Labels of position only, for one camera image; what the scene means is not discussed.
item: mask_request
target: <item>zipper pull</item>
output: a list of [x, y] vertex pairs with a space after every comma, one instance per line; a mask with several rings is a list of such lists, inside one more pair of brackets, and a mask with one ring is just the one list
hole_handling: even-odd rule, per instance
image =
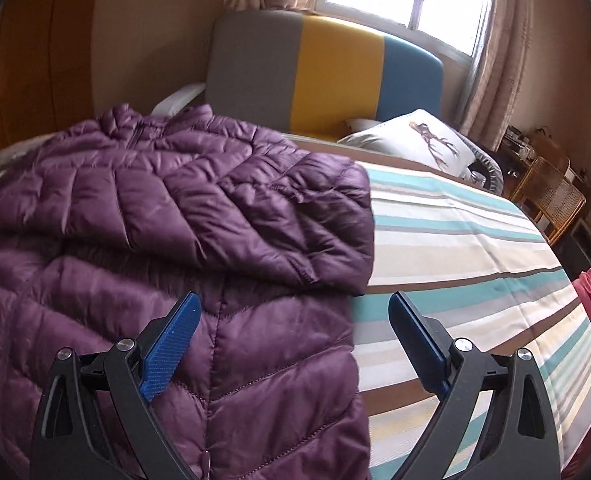
[[209, 480], [211, 478], [211, 454], [206, 449], [202, 452], [200, 466], [202, 467], [202, 480]]

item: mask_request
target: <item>bed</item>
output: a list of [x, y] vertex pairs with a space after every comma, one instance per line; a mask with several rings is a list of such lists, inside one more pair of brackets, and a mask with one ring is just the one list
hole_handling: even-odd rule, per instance
[[[437, 407], [389, 325], [388, 298], [397, 290], [483, 351], [533, 352], [558, 428], [560, 468], [571, 464], [575, 472], [591, 451], [581, 448], [591, 436], [591, 299], [570, 283], [537, 228], [507, 200], [419, 164], [321, 140], [296, 142], [351, 156], [371, 181], [375, 264], [353, 315], [373, 479], [392, 478]], [[450, 474], [466, 468], [489, 401], [480, 396]]]
[[[212, 43], [206, 100], [216, 113], [304, 134], [291, 138], [306, 150], [350, 156], [370, 176], [375, 266], [353, 314], [373, 479], [393, 476], [437, 406], [388, 324], [397, 290], [483, 351], [533, 352], [557, 424], [560, 468], [577, 472], [591, 454], [591, 300], [538, 229], [512, 203], [457, 178], [312, 138], [338, 139], [348, 118], [386, 121], [416, 108], [437, 115], [439, 60], [377, 31], [294, 12], [227, 14]], [[26, 149], [0, 155], [0, 174]], [[451, 474], [466, 467], [489, 401], [480, 396]]]

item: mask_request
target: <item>pillow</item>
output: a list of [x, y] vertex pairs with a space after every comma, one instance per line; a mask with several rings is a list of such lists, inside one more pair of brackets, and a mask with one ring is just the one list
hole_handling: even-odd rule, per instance
[[401, 156], [452, 176], [460, 176], [475, 161], [475, 155], [462, 139], [424, 110], [396, 117], [338, 142]]
[[47, 140], [53, 137], [54, 134], [46, 134], [32, 139], [22, 140], [16, 142], [8, 148], [0, 150], [0, 171], [6, 170], [13, 162], [25, 156], [32, 149], [44, 144]]
[[347, 124], [349, 132], [352, 134], [357, 134], [358, 132], [363, 132], [378, 124], [382, 124], [382, 121], [375, 121], [373, 119], [347, 119], [344, 122]]

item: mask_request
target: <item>headboard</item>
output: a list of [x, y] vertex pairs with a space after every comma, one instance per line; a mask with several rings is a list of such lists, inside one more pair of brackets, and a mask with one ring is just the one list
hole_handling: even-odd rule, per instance
[[343, 121], [438, 116], [443, 66], [355, 23], [286, 10], [228, 12], [211, 39], [206, 101], [219, 115], [338, 140]]

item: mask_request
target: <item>window frame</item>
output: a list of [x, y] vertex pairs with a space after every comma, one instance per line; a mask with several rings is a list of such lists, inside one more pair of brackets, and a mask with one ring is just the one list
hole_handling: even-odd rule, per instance
[[[315, 10], [322, 12], [328, 16], [334, 16], [337, 18], [344, 18], [351, 20], [352, 22], [366, 25], [367, 27], [373, 27], [377, 30], [381, 30], [402, 40], [410, 41], [422, 48], [436, 53], [442, 56], [449, 57], [450, 59], [460, 64], [470, 64], [472, 57], [456, 47], [445, 43], [442, 40], [431, 36], [421, 30], [419, 30], [419, 18], [422, 11], [422, 3], [424, 0], [414, 0], [413, 10], [411, 10], [411, 17], [409, 18], [409, 25], [403, 25], [402, 23], [394, 22], [387, 18], [383, 18], [376, 14], [370, 14], [363, 10], [354, 9], [352, 7], [342, 6], [333, 4], [327, 0], [315, 0]], [[480, 19], [482, 19], [482, 9], [480, 9]]]

